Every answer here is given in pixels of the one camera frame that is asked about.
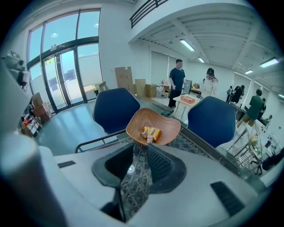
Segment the closed cardboard box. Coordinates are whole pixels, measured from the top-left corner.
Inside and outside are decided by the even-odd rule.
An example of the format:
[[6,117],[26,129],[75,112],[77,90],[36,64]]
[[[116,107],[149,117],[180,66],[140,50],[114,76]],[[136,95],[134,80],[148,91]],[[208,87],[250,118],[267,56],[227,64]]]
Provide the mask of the closed cardboard box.
[[156,84],[146,84],[146,96],[148,98],[155,98],[157,94],[157,85]]

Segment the small wooden high chair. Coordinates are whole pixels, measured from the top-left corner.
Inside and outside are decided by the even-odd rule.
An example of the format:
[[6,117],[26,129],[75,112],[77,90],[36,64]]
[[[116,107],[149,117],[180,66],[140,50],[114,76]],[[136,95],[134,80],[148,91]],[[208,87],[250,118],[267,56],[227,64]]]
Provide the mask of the small wooden high chair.
[[162,85],[162,93],[161,97],[162,98],[168,98],[170,94],[171,86],[168,85]]

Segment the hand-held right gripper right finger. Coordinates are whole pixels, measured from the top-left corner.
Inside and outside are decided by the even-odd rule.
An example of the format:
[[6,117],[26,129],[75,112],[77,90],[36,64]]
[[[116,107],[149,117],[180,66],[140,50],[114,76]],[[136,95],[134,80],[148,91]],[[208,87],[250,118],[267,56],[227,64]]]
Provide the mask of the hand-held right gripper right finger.
[[133,227],[209,227],[231,218],[257,192],[219,162],[163,145],[148,147],[152,185]]

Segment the person's white printed shirt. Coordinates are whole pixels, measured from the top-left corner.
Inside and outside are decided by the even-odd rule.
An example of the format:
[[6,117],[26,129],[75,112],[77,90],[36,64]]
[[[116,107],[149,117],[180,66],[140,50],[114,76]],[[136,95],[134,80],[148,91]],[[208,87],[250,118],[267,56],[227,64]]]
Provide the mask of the person's white printed shirt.
[[0,60],[0,142],[17,130],[29,100],[11,70]]

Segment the orange snack packet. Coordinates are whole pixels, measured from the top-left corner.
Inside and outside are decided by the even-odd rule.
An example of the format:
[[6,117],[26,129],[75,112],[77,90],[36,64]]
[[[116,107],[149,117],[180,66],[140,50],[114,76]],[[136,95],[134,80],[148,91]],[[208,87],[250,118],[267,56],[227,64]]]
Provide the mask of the orange snack packet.
[[158,139],[160,138],[162,134],[162,131],[158,128],[155,128],[155,127],[148,127],[148,126],[145,126],[143,127],[142,131],[141,131],[141,135],[147,139],[147,136],[148,135],[152,135],[153,136],[153,140],[155,142],[158,141]]

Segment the orange box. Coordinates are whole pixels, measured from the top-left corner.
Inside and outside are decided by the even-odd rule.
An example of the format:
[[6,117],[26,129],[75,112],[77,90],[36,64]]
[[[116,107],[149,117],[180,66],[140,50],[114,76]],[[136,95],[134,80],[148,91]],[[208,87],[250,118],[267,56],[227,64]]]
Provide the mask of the orange box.
[[195,103],[195,99],[191,98],[191,97],[188,97],[188,96],[185,96],[185,95],[182,95],[181,96],[181,101],[182,102],[185,102],[187,104],[192,104],[192,103]]

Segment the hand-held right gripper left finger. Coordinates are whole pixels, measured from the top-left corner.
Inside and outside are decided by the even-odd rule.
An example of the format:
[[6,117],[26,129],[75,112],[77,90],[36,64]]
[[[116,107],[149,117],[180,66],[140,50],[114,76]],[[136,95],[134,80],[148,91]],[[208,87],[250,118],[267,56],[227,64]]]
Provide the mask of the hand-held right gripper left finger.
[[132,143],[117,143],[93,151],[55,156],[55,161],[88,202],[126,222],[121,183],[133,162],[133,150]]

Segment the light wooden table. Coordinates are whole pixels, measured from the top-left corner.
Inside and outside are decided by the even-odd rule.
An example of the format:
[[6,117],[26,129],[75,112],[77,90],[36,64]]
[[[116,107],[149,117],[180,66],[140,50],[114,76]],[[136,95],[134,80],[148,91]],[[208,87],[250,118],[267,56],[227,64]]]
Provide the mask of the light wooden table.
[[[191,97],[191,98],[193,98],[193,99],[195,99],[196,101],[195,101],[195,103],[192,103],[192,104],[187,104],[187,103],[185,103],[185,102],[182,102],[181,101],[181,96],[182,95],[185,95],[185,96],[188,96],[188,97]],[[184,114],[184,112],[185,112],[185,109],[188,107],[189,109],[191,109],[192,107],[194,107],[199,101],[200,101],[200,98],[197,98],[197,97],[195,97],[195,96],[192,96],[192,95],[190,95],[190,94],[182,94],[182,95],[180,95],[180,96],[178,96],[178,97],[175,97],[173,100],[175,100],[176,101],[176,107],[175,107],[175,109],[174,109],[174,112],[173,112],[173,116],[175,116],[175,114],[176,114],[176,112],[177,112],[177,110],[178,110],[178,108],[179,108],[179,105],[180,105],[180,103],[182,103],[182,104],[184,104],[185,105],[185,107],[184,107],[184,110],[183,110],[183,112],[182,112],[182,116],[183,116],[183,114]]]

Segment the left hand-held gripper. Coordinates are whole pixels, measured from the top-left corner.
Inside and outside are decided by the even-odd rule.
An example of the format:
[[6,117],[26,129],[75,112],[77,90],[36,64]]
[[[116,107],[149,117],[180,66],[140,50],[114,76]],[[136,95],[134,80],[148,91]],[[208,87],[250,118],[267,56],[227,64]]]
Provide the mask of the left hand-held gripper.
[[11,51],[10,55],[0,57],[0,59],[4,62],[19,86],[22,89],[26,89],[30,76],[25,68],[24,60],[20,58],[20,55]]

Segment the blue chair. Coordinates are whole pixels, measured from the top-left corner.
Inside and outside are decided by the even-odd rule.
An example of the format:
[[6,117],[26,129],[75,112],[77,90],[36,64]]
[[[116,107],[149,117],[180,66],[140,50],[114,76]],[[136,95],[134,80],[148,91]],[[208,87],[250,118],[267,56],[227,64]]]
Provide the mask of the blue chair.
[[136,97],[125,88],[105,90],[98,94],[93,109],[93,120],[107,134],[124,130],[140,109]]
[[235,136],[234,107],[208,96],[189,110],[187,128],[216,148],[231,141]]

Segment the black framed glass door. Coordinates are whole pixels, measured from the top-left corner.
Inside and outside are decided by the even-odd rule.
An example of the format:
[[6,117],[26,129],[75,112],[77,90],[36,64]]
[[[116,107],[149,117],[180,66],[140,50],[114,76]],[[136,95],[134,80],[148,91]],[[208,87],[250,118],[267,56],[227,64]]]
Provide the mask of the black framed glass door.
[[28,33],[30,88],[52,113],[96,99],[103,82],[100,9],[77,10],[44,21]]

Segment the black balcony railing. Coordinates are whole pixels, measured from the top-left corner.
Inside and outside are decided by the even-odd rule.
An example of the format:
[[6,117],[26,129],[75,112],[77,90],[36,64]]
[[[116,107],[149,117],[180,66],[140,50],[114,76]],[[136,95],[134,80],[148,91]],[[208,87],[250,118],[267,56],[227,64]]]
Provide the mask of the black balcony railing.
[[164,4],[167,1],[168,0],[147,0],[130,17],[131,28],[133,28],[140,20],[142,20],[150,12],[152,12],[154,9],[158,8],[160,5]]

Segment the brown cardboard box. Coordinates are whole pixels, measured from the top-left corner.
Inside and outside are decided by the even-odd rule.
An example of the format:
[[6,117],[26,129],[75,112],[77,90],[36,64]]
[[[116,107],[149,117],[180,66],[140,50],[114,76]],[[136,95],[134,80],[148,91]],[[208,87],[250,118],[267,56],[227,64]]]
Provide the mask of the brown cardboard box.
[[36,117],[41,118],[42,124],[51,119],[52,114],[47,106],[47,103],[43,102],[39,92],[32,96],[32,104],[34,106],[33,113]]

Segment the yellow flower bunch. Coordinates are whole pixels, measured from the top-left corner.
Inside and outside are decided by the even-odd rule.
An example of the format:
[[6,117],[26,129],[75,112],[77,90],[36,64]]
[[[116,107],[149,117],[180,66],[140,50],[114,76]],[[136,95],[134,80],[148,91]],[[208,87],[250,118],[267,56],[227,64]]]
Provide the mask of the yellow flower bunch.
[[258,134],[251,135],[249,137],[249,144],[250,146],[258,153],[262,153],[261,144],[259,143],[259,136]]

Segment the glass top rattan table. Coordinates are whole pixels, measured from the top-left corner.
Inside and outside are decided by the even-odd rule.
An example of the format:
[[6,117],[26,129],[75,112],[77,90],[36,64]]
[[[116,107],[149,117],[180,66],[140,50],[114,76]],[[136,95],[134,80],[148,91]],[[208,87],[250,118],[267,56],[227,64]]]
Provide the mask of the glass top rattan table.
[[[81,143],[76,147],[75,152],[82,153],[95,151],[118,143],[134,144],[132,163],[134,168],[126,177],[124,177],[121,183],[122,207],[124,217],[128,221],[146,202],[150,186],[152,185],[146,146],[139,145],[134,142],[127,133],[122,130],[95,140]],[[168,143],[168,146],[216,160],[228,170],[245,180],[257,193],[261,193],[265,189],[264,183],[259,179],[259,177],[255,176],[248,168],[240,168],[237,162],[233,160],[233,156],[231,154],[223,155],[216,149],[207,146],[185,128],[181,129],[177,137]]]

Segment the grey computer case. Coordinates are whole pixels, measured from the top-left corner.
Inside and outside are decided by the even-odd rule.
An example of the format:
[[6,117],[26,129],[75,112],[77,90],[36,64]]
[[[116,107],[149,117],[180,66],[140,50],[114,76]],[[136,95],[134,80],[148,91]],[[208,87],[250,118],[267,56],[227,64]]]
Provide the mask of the grey computer case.
[[185,80],[184,88],[182,91],[182,94],[190,94],[192,87],[192,81],[191,80]]

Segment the large flat cardboard sheets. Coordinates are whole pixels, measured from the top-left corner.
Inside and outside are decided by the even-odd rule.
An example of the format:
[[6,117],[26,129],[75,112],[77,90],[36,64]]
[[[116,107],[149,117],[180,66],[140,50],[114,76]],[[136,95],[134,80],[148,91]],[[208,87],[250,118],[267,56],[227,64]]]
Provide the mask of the large flat cardboard sheets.
[[131,67],[116,67],[114,70],[118,88],[126,88],[138,97],[146,96],[146,80],[135,79],[134,82]]

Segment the wooden bowl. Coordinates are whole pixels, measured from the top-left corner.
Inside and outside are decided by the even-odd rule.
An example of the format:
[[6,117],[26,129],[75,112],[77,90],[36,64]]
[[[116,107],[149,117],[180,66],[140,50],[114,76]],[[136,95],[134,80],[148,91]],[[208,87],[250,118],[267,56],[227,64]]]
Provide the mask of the wooden bowl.
[[147,145],[146,139],[141,135],[144,126],[155,127],[162,131],[156,142],[159,145],[166,145],[173,141],[181,130],[179,120],[162,116],[149,108],[141,108],[126,127],[126,133],[140,145]]

